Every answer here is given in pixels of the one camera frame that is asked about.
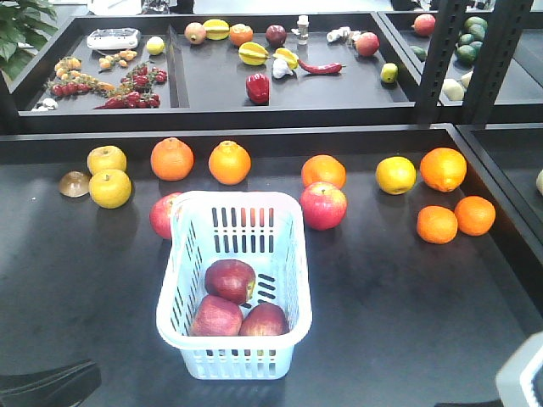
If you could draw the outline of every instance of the red apple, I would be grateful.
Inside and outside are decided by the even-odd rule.
[[[307,186],[299,204],[305,223],[318,231],[339,225],[347,212],[347,197],[334,184],[325,181]]]
[[[206,295],[190,326],[193,337],[235,337],[244,320],[241,309],[232,301]]]
[[[362,57],[371,57],[379,49],[379,38],[372,32],[362,33],[355,42],[356,51]]]
[[[287,41],[287,32],[282,25],[270,25],[266,30],[266,40],[274,48],[282,47]]]
[[[434,32],[435,17],[432,14],[420,14],[415,18],[413,30],[419,36],[431,36]]]
[[[255,289],[256,274],[253,268],[241,260],[221,259],[205,271],[205,290],[235,304],[251,299]]]
[[[271,303],[255,306],[245,317],[239,329],[244,337],[270,337],[283,335],[288,331],[287,317],[283,309]]]
[[[174,192],[162,197],[154,203],[149,212],[151,227],[163,239],[171,240],[171,207],[179,195],[180,192]]]

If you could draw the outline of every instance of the red bell pepper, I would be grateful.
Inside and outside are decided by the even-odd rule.
[[[254,74],[245,80],[247,96],[253,103],[264,104],[270,100],[270,78],[264,74]]]

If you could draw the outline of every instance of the lemon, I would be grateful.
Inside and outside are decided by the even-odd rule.
[[[381,161],[375,170],[379,187],[390,195],[406,193],[417,180],[417,170],[413,163],[401,156],[388,157]]]
[[[159,36],[152,36],[148,39],[145,47],[147,48],[147,52],[151,55],[158,55],[159,53],[162,53],[164,51],[164,48],[166,48],[166,44],[164,43],[164,40]]]

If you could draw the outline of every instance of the brown mushroom cap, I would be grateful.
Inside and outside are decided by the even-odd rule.
[[[80,171],[70,171],[59,181],[59,191],[66,197],[79,198],[88,193],[91,177]]]

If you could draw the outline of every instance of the white plastic basket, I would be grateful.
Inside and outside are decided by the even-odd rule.
[[[305,236],[298,202],[280,192],[185,192],[172,208],[172,247],[157,305],[160,335],[181,350],[198,379],[278,379],[311,326]],[[190,337],[206,295],[204,273],[218,259],[255,269],[253,298],[283,308],[288,333],[275,337]]]

